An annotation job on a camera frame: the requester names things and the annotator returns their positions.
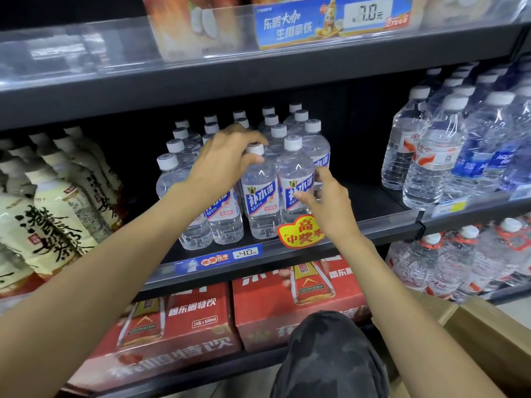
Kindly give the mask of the clear blue-label drink bottle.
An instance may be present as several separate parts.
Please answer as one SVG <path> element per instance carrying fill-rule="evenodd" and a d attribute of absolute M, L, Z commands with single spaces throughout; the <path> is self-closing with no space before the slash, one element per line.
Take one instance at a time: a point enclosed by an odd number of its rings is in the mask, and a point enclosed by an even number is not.
<path fill-rule="evenodd" d="M 274 239 L 282 221 L 275 164 L 261 143 L 249 144 L 245 152 L 264 158 L 260 164 L 249 165 L 240 180 L 251 234 L 256 239 Z"/>
<path fill-rule="evenodd" d="M 284 151 L 275 162 L 278 179 L 282 224 L 293 223 L 310 209 L 295 197 L 296 191 L 314 195 L 314 163 L 303 150 L 300 135 L 288 135 L 283 140 Z"/>

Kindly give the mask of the large blue price sign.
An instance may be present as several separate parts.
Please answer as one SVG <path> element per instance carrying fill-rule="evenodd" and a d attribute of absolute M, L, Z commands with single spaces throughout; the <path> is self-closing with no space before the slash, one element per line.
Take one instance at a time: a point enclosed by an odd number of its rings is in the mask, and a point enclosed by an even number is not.
<path fill-rule="evenodd" d="M 348 38 L 411 26 L 416 0 L 260 0 L 253 3 L 259 49 Z"/>

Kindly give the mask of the person's left forearm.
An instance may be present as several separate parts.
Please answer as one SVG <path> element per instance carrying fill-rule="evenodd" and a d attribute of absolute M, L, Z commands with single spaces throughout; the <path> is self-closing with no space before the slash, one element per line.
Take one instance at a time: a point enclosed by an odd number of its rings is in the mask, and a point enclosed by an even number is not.
<path fill-rule="evenodd" d="M 221 195 L 174 185 L 153 207 L 0 315 L 0 398 L 54 398 L 185 228 Z"/>

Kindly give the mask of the white and yellow price tag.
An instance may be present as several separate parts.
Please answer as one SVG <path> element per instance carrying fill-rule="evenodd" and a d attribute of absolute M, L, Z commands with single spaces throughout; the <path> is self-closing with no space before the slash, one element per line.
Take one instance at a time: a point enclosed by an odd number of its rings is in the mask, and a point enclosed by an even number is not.
<path fill-rule="evenodd" d="M 438 218 L 465 210 L 468 206 L 469 197 L 462 197 L 455 200 L 447 200 L 437 204 L 431 214 L 431 218 Z"/>

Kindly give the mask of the group of red-collar water bottles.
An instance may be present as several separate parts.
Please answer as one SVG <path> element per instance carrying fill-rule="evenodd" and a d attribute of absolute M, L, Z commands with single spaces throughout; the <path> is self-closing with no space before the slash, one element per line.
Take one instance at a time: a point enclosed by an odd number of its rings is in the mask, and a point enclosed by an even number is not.
<path fill-rule="evenodd" d="M 462 303 L 531 283 L 531 212 L 390 244 L 388 267 L 408 288 Z"/>

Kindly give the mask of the group of clear electrolyte bottles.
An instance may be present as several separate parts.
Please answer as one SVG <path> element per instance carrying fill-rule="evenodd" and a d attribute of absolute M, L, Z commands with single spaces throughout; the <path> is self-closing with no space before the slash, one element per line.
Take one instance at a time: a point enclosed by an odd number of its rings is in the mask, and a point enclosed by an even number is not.
<path fill-rule="evenodd" d="M 204 142 L 203 147 L 220 131 L 216 122 L 213 125 L 215 132 Z M 192 251 L 206 248 L 213 242 L 219 245 L 239 242 L 244 236 L 242 213 L 237 196 L 237 183 L 240 179 L 229 192 L 204 211 L 196 208 L 193 205 L 193 197 L 185 186 L 200 152 L 198 155 L 185 154 L 189 158 L 186 161 L 176 154 L 184 152 L 184 142 L 171 140 L 168 146 L 171 144 L 174 144 L 175 148 L 157 158 L 162 173 L 156 183 L 156 192 L 160 200 L 176 204 L 173 210 L 176 218 L 172 219 L 171 223 L 176 225 L 178 240 L 182 247 Z"/>

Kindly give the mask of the small blue price tag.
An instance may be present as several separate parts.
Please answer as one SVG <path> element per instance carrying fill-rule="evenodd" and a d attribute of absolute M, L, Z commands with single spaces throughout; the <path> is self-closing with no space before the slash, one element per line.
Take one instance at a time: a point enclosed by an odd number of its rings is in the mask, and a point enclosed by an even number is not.
<path fill-rule="evenodd" d="M 260 257 L 263 253 L 262 250 L 263 244 L 256 243 L 250 246 L 238 247 L 222 252 L 206 254 L 183 261 L 178 261 L 175 263 L 175 273 L 183 275 L 239 263 L 241 261 Z"/>

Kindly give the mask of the orange and white drink carton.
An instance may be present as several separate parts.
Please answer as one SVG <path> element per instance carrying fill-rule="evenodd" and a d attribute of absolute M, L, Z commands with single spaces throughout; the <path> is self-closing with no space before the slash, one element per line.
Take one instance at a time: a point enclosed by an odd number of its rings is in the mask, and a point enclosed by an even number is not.
<path fill-rule="evenodd" d="M 142 0 L 165 63 L 240 51 L 243 0 Z"/>

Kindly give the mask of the red drink carton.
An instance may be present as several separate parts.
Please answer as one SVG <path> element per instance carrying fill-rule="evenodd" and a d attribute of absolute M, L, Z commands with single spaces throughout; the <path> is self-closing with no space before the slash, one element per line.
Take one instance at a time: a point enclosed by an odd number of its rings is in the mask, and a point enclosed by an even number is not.
<path fill-rule="evenodd" d="M 352 269 L 342 256 L 289 267 L 290 286 L 278 270 L 231 282 L 235 325 L 247 352 L 286 343 L 308 315 L 336 311 L 359 322 L 370 316 Z"/>
<path fill-rule="evenodd" d="M 123 387 L 242 350 L 227 282 L 133 303 L 65 388 Z"/>

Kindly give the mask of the person's right hand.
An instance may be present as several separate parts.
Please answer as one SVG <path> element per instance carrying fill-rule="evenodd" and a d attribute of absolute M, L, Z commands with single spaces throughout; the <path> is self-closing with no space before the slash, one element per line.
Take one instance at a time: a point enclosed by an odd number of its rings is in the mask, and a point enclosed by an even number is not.
<path fill-rule="evenodd" d="M 343 251 L 362 236 L 348 190 L 332 176 L 327 167 L 315 167 L 315 173 L 322 182 L 322 211 L 311 214 L 325 236 Z"/>

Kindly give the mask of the yellow and red promo tag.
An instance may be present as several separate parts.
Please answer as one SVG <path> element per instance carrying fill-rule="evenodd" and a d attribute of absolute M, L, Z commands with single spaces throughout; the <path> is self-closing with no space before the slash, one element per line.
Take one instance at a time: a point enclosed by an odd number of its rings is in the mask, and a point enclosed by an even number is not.
<path fill-rule="evenodd" d="M 299 216 L 293 223 L 278 227 L 277 234 L 289 249 L 302 249 L 323 241 L 326 236 L 312 214 Z"/>

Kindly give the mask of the person's right forearm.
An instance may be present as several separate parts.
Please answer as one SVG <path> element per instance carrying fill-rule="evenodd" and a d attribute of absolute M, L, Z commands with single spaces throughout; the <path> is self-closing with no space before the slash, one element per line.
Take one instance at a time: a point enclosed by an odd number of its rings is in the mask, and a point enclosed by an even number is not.
<path fill-rule="evenodd" d="M 362 234 L 328 238 L 351 267 L 411 398 L 506 398 Z"/>

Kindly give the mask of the group of red-label water bottles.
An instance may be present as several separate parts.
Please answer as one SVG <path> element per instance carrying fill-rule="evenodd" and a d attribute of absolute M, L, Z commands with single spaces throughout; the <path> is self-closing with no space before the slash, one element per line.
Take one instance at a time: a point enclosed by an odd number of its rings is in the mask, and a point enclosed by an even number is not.
<path fill-rule="evenodd" d="M 382 186 L 402 192 L 403 203 L 425 210 L 442 202 L 443 190 L 469 133 L 465 110 L 469 70 L 435 83 L 440 70 L 411 88 L 395 114 L 386 153 Z"/>

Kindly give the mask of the black metal shelf board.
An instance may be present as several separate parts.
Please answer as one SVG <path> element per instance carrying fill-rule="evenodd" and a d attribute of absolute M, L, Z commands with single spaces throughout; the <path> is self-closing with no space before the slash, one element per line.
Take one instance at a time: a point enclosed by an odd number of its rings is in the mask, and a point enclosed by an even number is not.
<path fill-rule="evenodd" d="M 531 51 L 531 22 L 207 59 L 189 66 L 0 91 L 0 131 L 446 66 Z"/>
<path fill-rule="evenodd" d="M 421 226 L 415 222 L 417 211 L 405 209 L 382 188 L 347 182 L 344 186 L 349 192 L 360 231 L 375 246 L 385 245 L 401 238 L 414 238 L 419 235 Z M 260 257 L 200 272 L 183 275 L 175 273 L 175 263 L 178 261 L 256 243 L 263 244 L 263 253 Z M 306 261 L 317 261 L 337 254 L 339 254 L 337 248 L 327 238 L 302 249 L 289 249 L 278 238 L 258 240 L 251 235 L 249 223 L 244 219 L 244 236 L 236 243 L 229 245 L 212 243 L 204 249 L 190 251 L 184 249 L 177 240 L 133 301 L 162 297 L 187 289 L 232 281 Z"/>
<path fill-rule="evenodd" d="M 444 233 L 468 225 L 488 224 L 490 221 L 516 218 L 531 212 L 531 185 L 510 191 L 469 196 L 465 210 L 438 218 L 431 218 L 434 207 L 417 211 L 415 222 L 422 228 L 417 239 L 427 234 Z"/>
<path fill-rule="evenodd" d="M 282 361 L 289 335 L 300 323 L 244 332 L 223 322 L 148 335 L 123 347 L 110 335 L 63 387 L 84 398 L 129 398 L 181 392 Z"/>

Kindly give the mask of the person's camouflage trouser leg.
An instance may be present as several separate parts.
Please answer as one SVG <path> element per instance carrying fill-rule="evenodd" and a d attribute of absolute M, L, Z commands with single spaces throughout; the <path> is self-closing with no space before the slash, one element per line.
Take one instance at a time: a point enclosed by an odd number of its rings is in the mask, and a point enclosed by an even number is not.
<path fill-rule="evenodd" d="M 292 332 L 269 398 L 388 398 L 384 362 L 362 330 L 330 310 Z"/>

